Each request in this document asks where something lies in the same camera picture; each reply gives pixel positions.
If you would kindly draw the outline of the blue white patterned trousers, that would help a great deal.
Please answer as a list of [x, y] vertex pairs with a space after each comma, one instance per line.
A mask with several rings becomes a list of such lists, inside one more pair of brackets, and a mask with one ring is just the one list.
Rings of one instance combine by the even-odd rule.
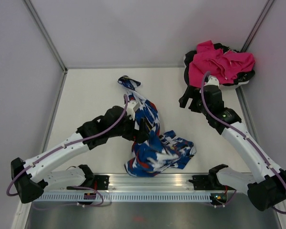
[[125, 88], [128, 101], [137, 102], [135, 125], [143, 126], [147, 139], [142, 143], [134, 141], [132, 159], [124, 164], [126, 172], [134, 177], [154, 177], [168, 168], [184, 169], [196, 154], [194, 143], [171, 130], [160, 133], [160, 119], [154, 103], [136, 91], [141, 85], [128, 76], [122, 76], [118, 83]]

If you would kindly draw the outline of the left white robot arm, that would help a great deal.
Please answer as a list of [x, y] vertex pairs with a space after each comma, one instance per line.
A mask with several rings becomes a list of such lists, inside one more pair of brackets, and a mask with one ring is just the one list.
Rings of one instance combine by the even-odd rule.
[[145, 116], [132, 108], [114, 106], [91, 121], [85, 122], [76, 132], [54, 148], [23, 160], [11, 161], [12, 186], [21, 203], [31, 203], [44, 192], [67, 189], [90, 189], [94, 185], [94, 174], [87, 165], [79, 165], [68, 171], [55, 171], [72, 158], [107, 143], [113, 137], [143, 143], [151, 129]]

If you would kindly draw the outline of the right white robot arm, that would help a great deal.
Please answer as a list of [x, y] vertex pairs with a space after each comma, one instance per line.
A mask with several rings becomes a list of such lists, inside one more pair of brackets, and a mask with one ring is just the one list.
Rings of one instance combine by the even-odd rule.
[[260, 211], [285, 201], [286, 170], [267, 156], [248, 133], [240, 116], [225, 107], [219, 87], [205, 85], [200, 89], [189, 85], [179, 99], [179, 106], [185, 108], [188, 100], [191, 100], [189, 110], [203, 114], [208, 124], [234, 147], [251, 172], [246, 175], [221, 164], [209, 170], [208, 185], [214, 189], [227, 186], [239, 191]]

